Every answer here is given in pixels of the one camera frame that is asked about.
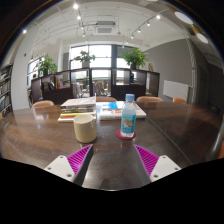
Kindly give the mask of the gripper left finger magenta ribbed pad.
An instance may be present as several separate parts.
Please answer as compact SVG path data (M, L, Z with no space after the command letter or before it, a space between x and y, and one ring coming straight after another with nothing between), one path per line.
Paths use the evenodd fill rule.
M81 186L92 156L93 145L90 144L69 156L59 155L44 170Z

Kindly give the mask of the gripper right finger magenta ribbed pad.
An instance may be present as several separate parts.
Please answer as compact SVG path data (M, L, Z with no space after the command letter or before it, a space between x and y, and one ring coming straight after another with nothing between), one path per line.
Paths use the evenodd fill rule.
M180 170L180 167L167 155L157 156L139 145L134 145L134 147L143 185L157 181Z

